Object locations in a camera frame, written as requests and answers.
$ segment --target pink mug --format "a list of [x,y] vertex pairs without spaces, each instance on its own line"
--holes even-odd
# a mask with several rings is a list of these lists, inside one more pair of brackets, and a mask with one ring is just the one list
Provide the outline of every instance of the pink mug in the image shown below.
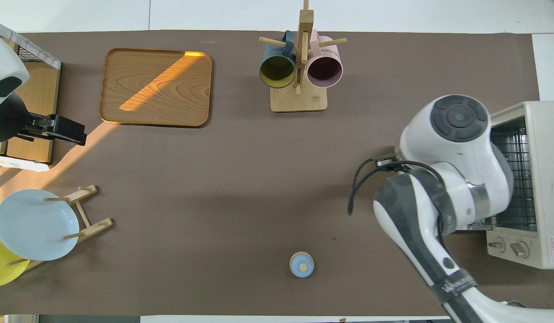
[[313,29],[307,54],[307,78],[316,87],[331,87],[343,76],[343,64],[340,62],[337,46],[318,46],[319,43],[329,40],[332,38],[319,36],[316,29]]

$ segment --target small lid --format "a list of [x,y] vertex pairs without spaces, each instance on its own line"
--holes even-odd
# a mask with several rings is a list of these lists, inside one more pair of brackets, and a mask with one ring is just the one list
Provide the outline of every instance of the small lid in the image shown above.
[[314,261],[311,255],[306,252],[297,252],[291,257],[291,272],[297,277],[305,278],[312,274],[314,270]]

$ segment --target plate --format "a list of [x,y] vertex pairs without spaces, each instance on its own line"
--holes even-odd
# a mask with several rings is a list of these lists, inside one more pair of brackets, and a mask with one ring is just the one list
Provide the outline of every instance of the plate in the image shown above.
[[29,264],[29,260],[11,266],[6,265],[8,262],[13,262],[18,259],[20,259],[20,256],[4,247],[4,244],[0,241],[0,286],[18,278],[24,272]]
[[58,197],[44,190],[10,194],[0,205],[0,241],[11,252],[31,260],[54,260],[67,255],[78,238],[63,236],[79,232],[78,217],[65,201],[44,202]]

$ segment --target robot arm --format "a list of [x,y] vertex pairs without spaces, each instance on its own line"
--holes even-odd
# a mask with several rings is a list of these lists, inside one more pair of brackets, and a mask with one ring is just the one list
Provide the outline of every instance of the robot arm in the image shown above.
[[85,145],[85,127],[57,114],[41,116],[30,113],[14,90],[29,79],[24,64],[0,39],[0,142],[12,137],[33,141],[60,139]]
[[489,136],[490,116],[476,100],[444,96],[428,104],[403,131],[397,155],[428,164],[439,178],[418,168],[389,178],[375,196],[375,215],[456,322],[554,323],[554,310],[481,294],[437,240],[508,206],[512,173]]

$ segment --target dark teal mug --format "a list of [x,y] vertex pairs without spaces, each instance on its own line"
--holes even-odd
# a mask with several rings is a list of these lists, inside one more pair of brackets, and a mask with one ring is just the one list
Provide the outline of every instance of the dark teal mug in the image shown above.
[[295,34],[285,31],[282,39],[275,40],[285,43],[285,47],[265,45],[259,76],[263,83],[272,88],[284,88],[295,79]]

